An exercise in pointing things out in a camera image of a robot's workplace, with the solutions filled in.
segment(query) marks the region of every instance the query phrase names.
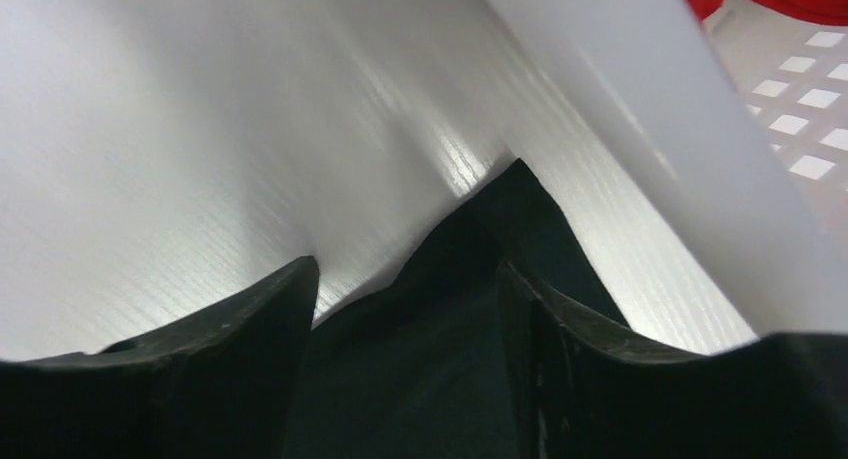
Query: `dark cloth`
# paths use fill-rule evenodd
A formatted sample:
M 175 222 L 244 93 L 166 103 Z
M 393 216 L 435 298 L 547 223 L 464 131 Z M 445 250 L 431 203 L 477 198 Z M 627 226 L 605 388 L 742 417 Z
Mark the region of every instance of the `dark cloth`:
M 312 332 L 285 457 L 518 457 L 495 294 L 505 257 L 625 323 L 518 161 L 439 224 L 390 287 Z

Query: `glossy white surface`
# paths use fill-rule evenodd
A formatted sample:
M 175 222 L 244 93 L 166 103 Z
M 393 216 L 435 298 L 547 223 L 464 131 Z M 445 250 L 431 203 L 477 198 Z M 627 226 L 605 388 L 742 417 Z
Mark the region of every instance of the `glossy white surface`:
M 297 255 L 321 313 L 523 157 L 631 324 L 753 337 L 483 0 L 0 0 L 0 357 L 93 351 Z
M 842 257 L 683 0 L 490 2 L 755 332 L 848 332 Z

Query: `square hole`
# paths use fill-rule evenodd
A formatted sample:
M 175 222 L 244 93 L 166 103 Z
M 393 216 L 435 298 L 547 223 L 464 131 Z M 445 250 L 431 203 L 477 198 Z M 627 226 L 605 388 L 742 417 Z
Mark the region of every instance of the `square hole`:
M 759 86 L 755 87 L 752 91 L 754 94 L 760 94 L 768 97 L 777 97 L 786 89 L 789 84 L 780 81 L 772 81 L 771 79 L 766 79 L 761 82 Z
M 825 146 L 848 151 L 848 129 L 834 129 L 821 142 Z
M 843 81 L 848 81 L 848 64 L 842 63 L 836 66 L 836 69 L 830 71 L 830 74 L 827 77 L 831 79 L 842 79 Z
M 815 47 L 833 47 L 839 44 L 839 41 L 845 37 L 845 34 L 841 32 L 817 32 L 815 36 L 811 37 L 809 41 L 807 41 L 808 46 Z
M 801 129 L 804 128 L 810 121 L 796 116 L 790 116 L 789 114 L 784 114 L 778 117 L 774 122 L 771 123 L 769 129 L 773 129 L 779 132 L 785 132 L 787 134 L 798 134 Z
M 789 72 L 807 72 L 807 69 L 812 67 L 816 60 L 811 57 L 793 56 L 783 61 L 780 68 Z
M 828 106 L 833 104 L 833 101 L 839 98 L 839 95 L 840 94 L 838 92 L 813 89 L 810 92 L 804 94 L 804 97 L 798 99 L 798 104 L 818 107 L 819 109 L 826 109 Z
M 819 157 L 804 156 L 799 159 L 794 166 L 790 167 L 789 170 L 799 176 L 809 177 L 810 179 L 817 181 L 827 174 L 827 171 L 831 170 L 831 168 L 835 165 L 836 164 L 830 161 L 825 161 Z

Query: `white plastic edge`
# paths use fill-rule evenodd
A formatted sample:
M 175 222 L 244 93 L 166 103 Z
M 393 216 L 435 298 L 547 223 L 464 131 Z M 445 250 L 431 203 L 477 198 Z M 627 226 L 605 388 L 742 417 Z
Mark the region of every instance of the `white plastic edge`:
M 848 332 L 848 270 L 683 0 L 488 1 L 756 333 Z

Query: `black garment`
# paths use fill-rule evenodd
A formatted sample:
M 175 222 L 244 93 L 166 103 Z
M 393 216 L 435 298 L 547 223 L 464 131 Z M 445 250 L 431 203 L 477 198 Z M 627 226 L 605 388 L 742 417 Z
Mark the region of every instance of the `black garment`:
M 285 457 L 518 457 L 495 294 L 505 256 L 625 323 L 559 207 L 516 162 L 437 226 L 390 287 L 313 331 Z

